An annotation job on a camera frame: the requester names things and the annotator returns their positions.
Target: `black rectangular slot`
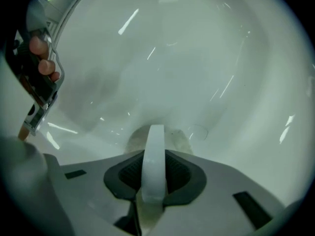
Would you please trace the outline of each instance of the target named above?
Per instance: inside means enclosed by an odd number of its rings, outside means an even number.
[[[256,229],[263,227],[272,219],[248,192],[239,192],[233,194],[233,197]]]
[[[75,178],[75,177],[79,177],[86,174],[86,172],[84,170],[78,170],[78,171],[73,171],[73,172],[69,172],[69,173],[65,173],[65,177],[67,179],[71,179],[71,178]]]

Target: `white porcelain bowl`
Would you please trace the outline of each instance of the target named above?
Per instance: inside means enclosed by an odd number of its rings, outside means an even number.
[[[314,57],[281,0],[82,0],[57,50],[65,81],[29,141],[61,164],[120,155],[138,128],[164,124],[285,205],[304,195]]]

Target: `hand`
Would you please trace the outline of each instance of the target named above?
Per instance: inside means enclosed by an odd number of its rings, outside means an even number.
[[[53,61],[47,60],[49,56],[49,48],[48,44],[45,41],[42,41],[39,37],[34,36],[30,40],[29,45],[30,51],[37,55],[41,61],[38,64],[38,71],[42,75],[49,75],[49,78],[52,82],[55,82],[59,79],[60,74],[59,72],[56,72],[56,65]],[[27,136],[29,135],[29,130],[25,128],[24,126],[21,127],[21,130],[19,132],[19,139],[24,141]]]

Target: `finger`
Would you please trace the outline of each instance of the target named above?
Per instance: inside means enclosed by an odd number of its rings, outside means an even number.
[[[30,40],[30,51],[38,55],[41,59],[48,59],[49,49],[47,42],[41,40],[39,37],[34,36]]]
[[[38,64],[38,71],[42,75],[52,74],[56,69],[56,65],[53,61],[42,59]]]
[[[60,73],[59,72],[53,72],[51,75],[50,75],[50,79],[52,82],[55,82],[56,80],[58,80],[60,77]]]

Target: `toilet bowl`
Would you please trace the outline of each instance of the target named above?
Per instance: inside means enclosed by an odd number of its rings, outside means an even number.
[[[28,141],[61,165],[139,150],[162,124],[166,149],[230,165],[285,206],[304,196],[314,54],[283,1],[81,0],[57,51],[65,80]]]

